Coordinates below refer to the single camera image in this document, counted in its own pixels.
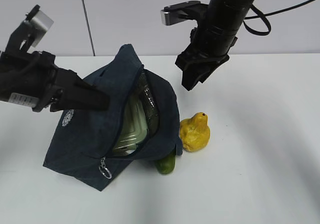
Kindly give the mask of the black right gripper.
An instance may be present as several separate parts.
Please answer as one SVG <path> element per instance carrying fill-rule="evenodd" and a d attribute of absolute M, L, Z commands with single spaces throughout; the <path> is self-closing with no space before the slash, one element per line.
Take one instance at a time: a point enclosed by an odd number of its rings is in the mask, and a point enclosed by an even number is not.
<path fill-rule="evenodd" d="M 199 82 L 204 83 L 222 64 L 229 60 L 228 43 L 205 42 L 196 46 L 191 43 L 176 58 L 175 65 L 181 69 L 182 85 L 191 91 Z"/>

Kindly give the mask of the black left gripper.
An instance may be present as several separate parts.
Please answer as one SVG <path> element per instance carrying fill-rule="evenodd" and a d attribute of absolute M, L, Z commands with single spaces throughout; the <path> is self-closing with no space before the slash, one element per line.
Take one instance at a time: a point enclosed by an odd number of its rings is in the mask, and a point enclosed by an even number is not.
<path fill-rule="evenodd" d="M 48 52 L 2 52 L 0 99 L 34 112 L 69 109 L 106 111 L 110 97 L 83 81 L 74 71 L 58 67 Z"/>

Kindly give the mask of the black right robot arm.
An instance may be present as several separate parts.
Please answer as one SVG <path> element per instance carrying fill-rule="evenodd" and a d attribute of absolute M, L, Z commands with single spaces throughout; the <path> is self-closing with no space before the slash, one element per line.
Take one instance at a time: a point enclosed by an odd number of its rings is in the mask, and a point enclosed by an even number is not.
<path fill-rule="evenodd" d="M 188 47 L 177 56 L 182 86 L 190 91 L 229 60 L 228 52 L 254 0 L 210 0 L 180 8 L 183 19 L 197 21 Z"/>

